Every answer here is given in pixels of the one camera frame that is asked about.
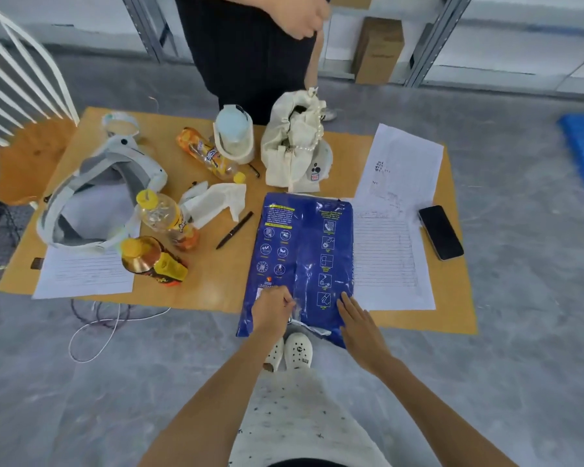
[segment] marble tile floor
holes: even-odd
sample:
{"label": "marble tile floor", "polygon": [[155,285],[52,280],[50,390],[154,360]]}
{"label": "marble tile floor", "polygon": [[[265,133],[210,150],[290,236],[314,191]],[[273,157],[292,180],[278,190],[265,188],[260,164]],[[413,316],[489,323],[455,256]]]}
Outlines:
{"label": "marble tile floor", "polygon": [[[216,115],[192,66],[57,60],[80,110]],[[584,186],[555,124],[584,102],[327,79],[320,94],[339,113],[329,130],[373,134],[383,122],[450,151],[480,333],[386,329],[390,348],[516,463],[584,466]],[[77,305],[87,314],[89,303]],[[0,294],[0,467],[135,465],[234,353],[236,324],[235,315],[172,310],[127,324],[99,358],[77,365],[67,300]],[[75,352],[95,353],[108,334],[87,330]],[[378,380],[312,341],[331,395],[394,466],[438,465]]]}

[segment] black pants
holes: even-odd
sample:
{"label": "black pants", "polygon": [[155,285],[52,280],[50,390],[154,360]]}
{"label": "black pants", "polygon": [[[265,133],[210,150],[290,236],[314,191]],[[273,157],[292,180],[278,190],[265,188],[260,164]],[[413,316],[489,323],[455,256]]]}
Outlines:
{"label": "black pants", "polygon": [[224,0],[176,0],[192,57],[219,108],[239,104],[266,125],[274,102],[303,90],[316,36],[288,36],[264,11]]}

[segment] blue package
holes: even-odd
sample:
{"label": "blue package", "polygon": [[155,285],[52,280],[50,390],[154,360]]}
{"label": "blue package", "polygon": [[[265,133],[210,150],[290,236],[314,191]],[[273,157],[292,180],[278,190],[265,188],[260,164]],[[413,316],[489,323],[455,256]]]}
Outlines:
{"label": "blue package", "polygon": [[251,308],[263,288],[286,285],[293,322],[344,347],[336,301],[352,295],[352,205],[332,198],[269,193],[264,199],[237,336],[253,330]]}

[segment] square icon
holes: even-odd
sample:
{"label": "square icon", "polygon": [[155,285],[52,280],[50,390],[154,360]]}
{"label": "square icon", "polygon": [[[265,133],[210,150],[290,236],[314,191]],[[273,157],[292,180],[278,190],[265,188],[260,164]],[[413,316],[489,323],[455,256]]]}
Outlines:
{"label": "square icon", "polygon": [[318,274],[318,286],[331,288],[331,275],[327,273],[319,273]]}
{"label": "square icon", "polygon": [[322,249],[335,249],[335,238],[322,236]]}
{"label": "square icon", "polygon": [[331,293],[318,292],[318,306],[331,306]]}
{"label": "square icon", "polygon": [[320,254],[320,267],[330,269],[333,267],[333,256],[328,254]]}
{"label": "square icon", "polygon": [[323,230],[326,233],[334,233],[335,232],[335,221],[324,220]]}

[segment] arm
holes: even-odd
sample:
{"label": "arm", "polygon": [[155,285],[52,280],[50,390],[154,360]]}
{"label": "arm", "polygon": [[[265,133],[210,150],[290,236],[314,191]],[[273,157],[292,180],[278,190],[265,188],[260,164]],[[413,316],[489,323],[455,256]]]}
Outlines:
{"label": "arm", "polygon": [[154,440],[140,467],[226,466],[266,356],[283,336],[294,300],[286,287],[264,289],[254,330]]}
{"label": "arm", "polygon": [[402,403],[444,467],[515,466],[497,447],[447,406],[389,352],[370,313],[342,294],[337,308],[344,320],[346,349],[357,363],[387,385]]}
{"label": "arm", "polygon": [[294,39],[313,37],[322,23],[331,16],[326,0],[225,0],[254,6],[270,15]]}

